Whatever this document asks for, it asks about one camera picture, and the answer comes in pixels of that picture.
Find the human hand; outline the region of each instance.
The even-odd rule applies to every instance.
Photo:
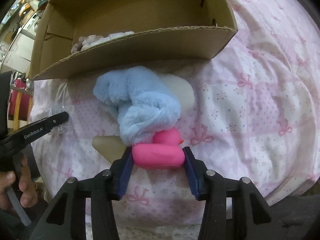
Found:
[[[38,195],[35,191],[35,183],[31,180],[31,173],[26,158],[21,160],[21,177],[19,180],[19,189],[23,192],[20,203],[23,207],[34,206],[38,201]],[[9,212],[14,212],[5,189],[11,186],[16,180],[13,171],[0,172],[0,208]]]

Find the bed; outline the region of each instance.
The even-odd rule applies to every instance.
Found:
[[[143,65],[180,66],[173,74],[185,78],[196,97],[177,123],[182,146],[224,177],[249,177],[272,205],[302,194],[320,176],[319,29],[296,0],[229,2],[239,32],[214,59]],[[71,117],[66,133],[32,145],[52,195],[70,176],[87,179],[110,167],[92,147],[96,135],[119,135],[92,94],[96,78],[35,82],[32,121],[55,105]],[[191,195],[183,169],[134,167],[127,195],[113,206],[120,239],[176,240],[197,239],[204,203]],[[92,239],[89,201],[86,225]]]

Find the pink plush toy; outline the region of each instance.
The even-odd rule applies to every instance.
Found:
[[[181,167],[184,153],[179,147],[183,143],[176,128],[154,135],[153,143],[139,143],[132,147],[134,163],[146,170],[166,170]]]

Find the silver rivet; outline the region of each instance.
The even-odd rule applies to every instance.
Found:
[[[216,172],[214,170],[207,170],[205,172],[208,176],[214,176],[216,174]]]
[[[111,170],[104,170],[104,171],[102,172],[102,175],[103,175],[103,176],[110,176],[110,175],[111,175]]]
[[[74,183],[75,181],[76,181],[75,177],[70,177],[70,178],[67,179],[68,183]]]
[[[248,183],[251,182],[251,180],[250,180],[249,178],[247,178],[247,177],[243,177],[243,178],[242,178],[242,181],[243,181],[244,183],[246,183],[246,184],[248,184]]]

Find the rubber duck head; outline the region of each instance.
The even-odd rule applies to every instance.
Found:
[[[180,132],[177,128],[172,128],[170,130],[163,130],[161,132],[157,132],[153,137],[153,143],[165,144],[178,146],[183,143],[184,140],[180,137]]]

